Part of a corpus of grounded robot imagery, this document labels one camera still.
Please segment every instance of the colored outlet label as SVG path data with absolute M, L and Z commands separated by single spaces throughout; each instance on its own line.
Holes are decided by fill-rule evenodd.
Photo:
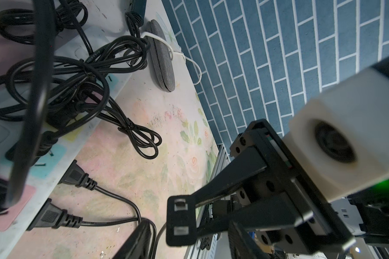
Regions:
M 108 75 L 105 77 L 105 79 L 106 79 L 107 82 L 108 82 L 109 90 L 110 90 L 110 91 L 113 91 L 113 90 L 115 89 L 115 86 L 116 86 L 117 83 L 118 83 L 118 78 L 117 78 L 115 75 L 113 75 L 113 74 L 108 74 Z
M 54 144 L 51 151 L 39 158 L 35 165 L 30 168 L 29 174 L 36 178 L 45 179 L 53 171 L 65 153 L 66 148 L 64 146 Z M 13 165 L 13 162 L 4 157 L 1 159 L 0 163 L 8 166 Z

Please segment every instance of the black cable bundle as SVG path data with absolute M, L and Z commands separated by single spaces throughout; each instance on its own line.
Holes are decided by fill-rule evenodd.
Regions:
M 77 17 L 81 10 L 84 11 L 82 20 L 79 22 L 80 26 L 83 26 L 88 19 L 88 10 L 80 3 L 78 0 L 67 0 L 69 9 L 72 11 L 73 15 Z M 21 25 L 34 25 L 34 13 L 32 10 L 28 9 L 7 9 L 0 12 L 0 34 L 11 41 L 15 41 L 22 44 L 35 44 L 34 34 L 25 35 L 25 36 L 16 36 L 10 34 L 7 31 L 9 26 L 21 26 Z M 55 30 L 56 34 L 63 31 L 63 29 L 76 29 L 75 25 L 72 23 L 69 12 L 60 5 L 56 9 L 55 13 Z
M 162 142 L 160 135 L 146 127 L 135 125 L 124 115 L 118 104 L 109 96 L 109 85 L 105 79 L 108 73 L 131 73 L 144 69 L 147 65 L 149 42 L 146 39 L 135 36 L 121 36 L 93 52 L 86 35 L 83 33 L 81 23 L 75 17 L 75 14 L 80 12 L 82 4 L 77 2 L 77 0 L 60 0 L 60 2 L 61 6 L 57 13 L 63 17 L 61 20 L 67 28 L 78 30 L 88 49 L 89 57 L 85 61 L 60 56 L 54 57 L 52 84 L 57 84 L 57 86 L 49 91 L 47 122 L 50 122 L 52 118 L 59 120 L 60 112 L 68 113 L 68 116 L 72 116 L 68 117 L 67 121 L 74 119 L 79 113 L 86 111 L 88 114 L 72 124 L 68 125 L 65 123 L 61 127 L 56 127 L 58 129 L 56 132 L 46 132 L 44 134 L 45 137 L 42 137 L 39 150 L 46 153 L 51 145 L 56 143 L 58 138 L 81 127 L 94 117 L 99 117 L 117 125 L 120 132 L 128 135 L 135 150 L 142 157 L 146 159 L 157 157 L 157 147 Z M 69 23 L 69 17 L 73 20 L 72 24 Z M 115 57 L 116 54 L 123 51 L 124 55 L 122 57 Z M 127 62 L 129 67 L 111 67 L 122 62 Z M 13 65 L 5 75 L 0 76 L 0 85 L 5 84 L 9 94 L 19 102 L 17 105 L 0 108 L 0 120 L 10 122 L 23 121 L 24 116 L 13 115 L 13 113 L 25 110 L 29 102 L 16 90 L 16 85 L 31 83 L 32 70 L 30 68 L 34 64 L 35 60 L 33 58 L 22 60 Z M 74 75 L 66 80 L 56 77 L 57 75 L 66 74 Z M 102 98 L 99 99 L 94 93 L 98 93 Z M 88 97 L 95 103 L 85 103 Z M 154 154 L 146 155 L 141 151 L 141 148 L 153 148 Z M 12 160 L 11 154 L 12 152 L 6 154 L 6 158 Z

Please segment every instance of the screw hole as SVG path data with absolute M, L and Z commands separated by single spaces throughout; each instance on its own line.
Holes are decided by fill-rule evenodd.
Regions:
M 285 240 L 286 240 L 288 243 L 292 244 L 292 239 L 291 239 L 291 237 L 290 237 L 289 235 L 285 235 Z
M 243 145 L 243 146 L 245 146 L 246 145 L 246 140 L 245 140 L 245 138 L 244 137 L 241 137 L 240 139 L 239 139 L 239 142 L 241 143 L 241 145 Z
M 268 240 L 264 235 L 261 235 L 261 239 L 265 243 L 265 245 L 268 245 Z
M 271 181 L 267 181 L 266 185 L 271 192 L 275 191 L 275 185 Z

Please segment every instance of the white cable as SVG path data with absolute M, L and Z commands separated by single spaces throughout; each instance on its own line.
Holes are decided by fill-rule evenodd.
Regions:
M 197 63 L 193 59 L 186 57 L 183 53 L 181 53 L 179 51 L 174 51 L 173 48 L 167 43 L 167 41 L 165 41 L 163 38 L 157 36 L 156 34 L 152 34 L 150 32 L 143 32 L 143 33 L 141 33 L 140 37 L 141 38 L 150 37 L 150 38 L 156 39 L 156 40 L 162 42 L 163 44 L 165 44 L 167 46 L 167 48 L 170 50 L 171 60 L 173 60 L 174 55 L 177 54 L 177 55 L 182 56 L 183 59 L 185 60 L 185 62 L 186 62 L 186 60 L 189 60 L 190 62 L 192 62 L 193 65 L 197 68 L 197 71 L 199 71 L 199 75 L 198 75 L 199 80 L 196 83 L 193 83 L 193 84 L 197 85 L 197 84 L 200 83 L 200 80 L 202 80 L 202 70 L 200 69 L 200 66 L 197 65 Z
M 197 65 L 197 63 L 196 63 L 193 59 L 186 57 L 186 56 L 185 56 L 183 53 L 181 53 L 181 52 L 175 51 L 174 54 L 183 56 L 183 58 L 185 59 L 185 61 L 186 61 L 186 60 L 189 60 L 190 62 L 193 63 L 193 65 L 197 68 L 197 71 L 199 71 L 199 75 L 198 75 L 199 80 L 197 80 L 197 82 L 196 82 L 196 83 L 193 83 L 193 84 L 194 84 L 194 85 L 199 84 L 199 83 L 200 83 L 200 80 L 202 80 L 202 70 L 200 69 L 200 66 Z
M 143 32 L 140 35 L 141 38 L 144 38 L 146 36 L 150 37 L 150 38 L 153 38 L 153 39 L 156 39 L 156 40 L 161 41 L 162 43 L 164 43 L 168 47 L 168 49 L 170 50 L 170 52 L 171 52 L 171 60 L 173 60 L 173 58 L 174 58 L 174 55 L 173 55 L 174 51 L 171 48 L 171 46 L 167 43 L 167 41 L 165 41 L 163 38 L 157 36 L 156 34 L 152 34 L 150 32 Z

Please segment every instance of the black power cord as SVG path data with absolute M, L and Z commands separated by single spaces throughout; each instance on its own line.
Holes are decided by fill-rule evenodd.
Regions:
M 67 5 L 69 9 L 66 9 L 66 6 L 62 4 L 56 8 L 56 12 L 47 17 L 47 19 L 52 16 L 55 17 L 55 33 L 58 34 L 63 29 L 76 29 L 75 25 L 72 23 L 72 17 L 70 12 L 67 10 L 71 10 L 73 13 L 75 20 L 79 13 L 83 10 L 84 15 L 79 23 L 80 27 L 83 26 L 88 19 L 88 10 L 87 8 L 80 3 L 78 0 L 67 0 Z M 35 44 L 35 35 L 24 35 L 24 36 L 16 36 L 10 34 L 7 29 L 10 26 L 23 26 L 23 25 L 34 25 L 35 17 L 34 12 L 28 9 L 7 9 L 0 12 L 0 34 L 11 41 L 15 41 L 21 44 Z
M 47 199 L 45 204 L 40 209 L 39 213 L 36 215 L 36 217 L 33 219 L 32 223 L 27 228 L 28 231 L 32 230 L 34 227 L 52 227 L 52 228 L 59 228 L 59 227 L 75 227 L 79 228 L 80 226 L 87 226 L 87 227 L 106 227 L 106 226 L 112 226 L 112 225 L 119 225 L 129 222 L 138 221 L 138 223 L 141 222 L 141 219 L 147 220 L 149 224 L 151 225 L 153 229 L 153 237 L 151 241 L 150 246 L 150 252 L 149 257 L 155 256 L 158 239 L 160 238 L 160 235 L 165 229 L 165 226 L 162 227 L 160 230 L 158 236 L 157 236 L 157 230 L 156 225 L 146 218 L 141 218 L 140 210 L 138 209 L 137 205 L 130 201 L 129 199 L 126 199 L 122 196 L 119 196 L 117 194 L 111 193 L 101 187 L 98 186 L 98 183 L 94 181 L 92 178 L 89 177 L 89 174 L 85 173 L 84 170 L 76 163 L 76 160 L 73 160 L 69 168 L 66 170 L 65 174 L 62 176 L 61 180 L 59 181 L 59 184 L 67 184 L 67 185 L 75 185 L 76 187 L 83 187 L 88 190 L 96 190 L 104 195 L 107 195 L 111 198 L 123 201 L 127 204 L 129 204 L 133 209 L 136 211 L 137 217 L 135 218 L 125 218 L 121 220 L 115 220 L 110 222 L 90 222 L 90 221 L 83 221 L 82 217 L 74 216 L 67 213 L 67 210 L 62 210 L 55 205 L 53 205 L 51 202 L 51 199 Z
M 4 208 L 15 205 L 23 194 L 27 174 L 39 148 L 42 124 L 47 112 L 53 64 L 55 24 L 49 19 L 54 13 L 50 0 L 33 0 L 36 24 L 36 66 L 31 72 L 31 92 L 26 105 L 24 124 L 15 148 L 14 164 L 7 186 Z
M 121 108 L 115 101 L 109 97 L 109 86 L 105 79 L 108 73 L 131 73 L 139 69 L 144 69 L 147 65 L 147 49 L 149 43 L 145 39 L 135 38 L 134 36 L 121 36 L 113 42 L 104 45 L 96 50 L 85 61 L 75 60 L 67 57 L 54 57 L 54 76 L 74 74 L 66 80 L 53 77 L 52 83 L 58 84 L 55 86 L 49 95 L 51 100 L 48 107 L 47 122 L 58 129 L 57 132 L 49 132 L 41 142 L 41 150 L 46 151 L 57 139 L 78 127 L 81 127 L 94 117 L 102 118 L 119 126 L 119 131 L 127 134 L 131 140 L 135 150 L 146 159 L 153 159 L 158 155 L 158 146 L 161 144 L 161 137 L 156 132 L 139 125 L 135 125 L 121 111 Z M 115 55 L 125 51 L 126 55 L 116 58 Z M 127 68 L 111 68 L 111 65 L 122 62 L 131 62 L 133 65 Z M 23 116 L 12 115 L 12 113 L 24 110 L 28 101 L 24 99 L 16 90 L 16 85 L 21 83 L 31 82 L 31 70 L 28 70 L 35 64 L 35 60 L 25 59 L 13 65 L 6 75 L 0 76 L 0 85 L 5 84 L 10 95 L 19 102 L 19 104 L 0 108 L 0 120 L 19 122 L 23 120 Z M 93 96 L 93 92 L 97 92 L 102 96 L 98 99 L 96 96 L 92 98 L 97 104 L 84 104 L 83 93 L 88 96 Z M 102 111 L 114 111 L 110 113 L 113 116 L 102 114 Z M 76 122 L 67 125 L 74 119 L 78 111 L 86 111 L 88 114 L 77 120 Z M 144 154 L 142 148 L 153 148 L 153 155 Z M 11 150 L 6 157 L 12 160 Z

